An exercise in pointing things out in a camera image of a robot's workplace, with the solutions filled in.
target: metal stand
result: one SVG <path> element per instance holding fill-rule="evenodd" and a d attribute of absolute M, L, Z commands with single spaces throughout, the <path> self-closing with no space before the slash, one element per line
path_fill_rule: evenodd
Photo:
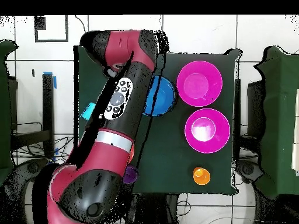
<path fill-rule="evenodd" d="M 12 110 L 12 130 L 16 129 L 16 89 L 18 83 L 16 78 L 9 78 L 11 110 Z M 13 134 L 11 137 L 11 150 L 43 142 L 44 155 L 51 158 L 54 155 L 54 93 L 52 75 L 43 75 L 43 130 Z"/>

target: blue tape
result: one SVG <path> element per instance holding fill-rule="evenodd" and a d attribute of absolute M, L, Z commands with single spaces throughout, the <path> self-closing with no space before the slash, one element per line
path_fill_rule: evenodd
<path fill-rule="evenodd" d="M 89 120 L 91 117 L 91 114 L 93 112 L 93 109 L 95 109 L 96 104 L 93 102 L 90 102 L 87 106 L 86 109 L 84 109 L 83 113 L 81 113 L 80 117 L 83 118 L 84 120 Z"/>
<path fill-rule="evenodd" d="M 44 75 L 51 75 L 53 76 L 52 72 L 44 72 Z M 57 88 L 57 84 L 56 84 L 56 76 L 53 76 L 53 86 L 56 89 Z"/>
<path fill-rule="evenodd" d="M 57 88 L 57 86 L 56 86 L 56 76 L 53 76 L 53 86 L 54 86 L 55 89 Z"/>

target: table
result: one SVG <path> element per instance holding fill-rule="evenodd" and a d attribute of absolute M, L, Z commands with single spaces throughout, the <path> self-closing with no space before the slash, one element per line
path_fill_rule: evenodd
<path fill-rule="evenodd" d="M 257 65 L 266 86 L 266 129 L 260 142 L 260 165 L 265 174 L 255 186 L 266 197 L 275 199 L 280 194 L 299 194 L 299 177 L 291 168 L 299 57 L 273 46 L 267 49 L 265 58 Z"/>
<path fill-rule="evenodd" d="M 83 47 L 79 53 L 79 114 L 90 103 L 96 103 L 107 78 L 86 54 Z M 176 84 L 179 71 L 195 60 L 214 64 L 222 75 L 223 88 L 219 98 L 207 106 L 222 112 L 232 129 L 234 103 L 234 68 L 240 50 L 230 49 L 225 54 L 167 54 L 163 76 Z M 163 60 L 157 59 L 156 75 L 161 72 Z M 237 190 L 231 185 L 232 135 L 228 143 L 218 152 L 202 154 L 193 150 L 185 140 L 184 127 L 187 118 L 197 107 L 191 107 L 179 97 L 173 110 L 161 117 L 154 117 L 148 139 L 138 167 L 139 178 L 135 182 L 134 193 L 209 193 L 233 195 Z M 143 116 L 135 139 L 135 155 L 131 162 L 137 164 L 141 145 L 150 118 Z M 86 121 L 79 119 L 79 138 Z M 193 169 L 201 166 L 211 174 L 211 181 L 199 186 L 193 181 Z"/>

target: magenta bowl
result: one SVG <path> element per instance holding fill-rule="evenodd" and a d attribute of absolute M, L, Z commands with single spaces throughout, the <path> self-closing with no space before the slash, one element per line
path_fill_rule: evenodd
<path fill-rule="evenodd" d="M 230 138 L 230 125 L 219 111 L 204 108 L 195 111 L 185 125 L 188 144 L 200 153 L 214 153 L 222 149 Z"/>
<path fill-rule="evenodd" d="M 184 102 L 193 107 L 204 107 L 220 95 L 222 77 L 213 64 L 193 61 L 182 68 L 176 86 Z"/>

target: small cup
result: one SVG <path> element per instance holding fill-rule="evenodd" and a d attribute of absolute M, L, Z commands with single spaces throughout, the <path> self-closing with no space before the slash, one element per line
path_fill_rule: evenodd
<path fill-rule="evenodd" d="M 136 181 L 138 177 L 136 168 L 132 165 L 128 165 L 126 171 L 124 172 L 123 183 L 132 184 Z"/>
<path fill-rule="evenodd" d="M 196 184 L 204 186 L 211 180 L 211 175 L 208 170 L 203 169 L 202 167 L 196 167 L 193 170 L 193 180 Z"/>
<path fill-rule="evenodd" d="M 134 152 L 135 152 L 135 147 L 134 147 L 134 144 L 132 144 L 131 149 L 130 149 L 130 156 L 128 157 L 128 164 L 132 161 Z"/>

